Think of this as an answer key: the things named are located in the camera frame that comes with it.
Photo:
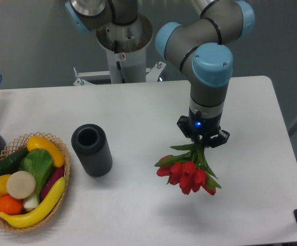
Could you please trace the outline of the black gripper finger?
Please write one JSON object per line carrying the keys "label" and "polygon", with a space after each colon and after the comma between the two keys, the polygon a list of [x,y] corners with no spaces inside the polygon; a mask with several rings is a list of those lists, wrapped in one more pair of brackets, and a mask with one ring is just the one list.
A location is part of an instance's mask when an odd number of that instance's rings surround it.
{"label": "black gripper finger", "polygon": [[177,126],[186,138],[194,138],[194,121],[189,116],[180,116]]}
{"label": "black gripper finger", "polygon": [[205,147],[207,148],[219,147],[225,144],[228,141],[229,137],[230,137],[229,132],[222,129],[218,129],[211,136],[207,137],[207,140],[205,142]]}

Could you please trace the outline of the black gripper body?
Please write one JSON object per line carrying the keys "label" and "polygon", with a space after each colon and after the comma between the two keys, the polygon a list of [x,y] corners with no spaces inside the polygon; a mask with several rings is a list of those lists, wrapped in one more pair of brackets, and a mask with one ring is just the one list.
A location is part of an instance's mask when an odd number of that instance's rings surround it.
{"label": "black gripper body", "polygon": [[194,138],[191,140],[195,143],[202,140],[203,144],[205,144],[208,136],[221,129],[222,111],[221,106],[201,107],[191,105],[188,115],[194,121]]}

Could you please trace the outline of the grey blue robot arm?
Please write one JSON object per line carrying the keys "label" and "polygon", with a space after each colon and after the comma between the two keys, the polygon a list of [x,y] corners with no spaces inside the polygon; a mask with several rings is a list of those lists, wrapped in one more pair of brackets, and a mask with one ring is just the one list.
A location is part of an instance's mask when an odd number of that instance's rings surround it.
{"label": "grey blue robot arm", "polygon": [[233,55],[227,43],[249,33],[255,25],[245,1],[193,1],[200,19],[184,27],[176,22],[153,33],[150,21],[138,12],[137,1],[67,1],[66,10],[78,31],[94,31],[107,54],[114,84],[146,81],[146,49],[154,42],[160,56],[190,82],[188,116],[177,122],[182,133],[204,147],[229,139],[220,121]]}

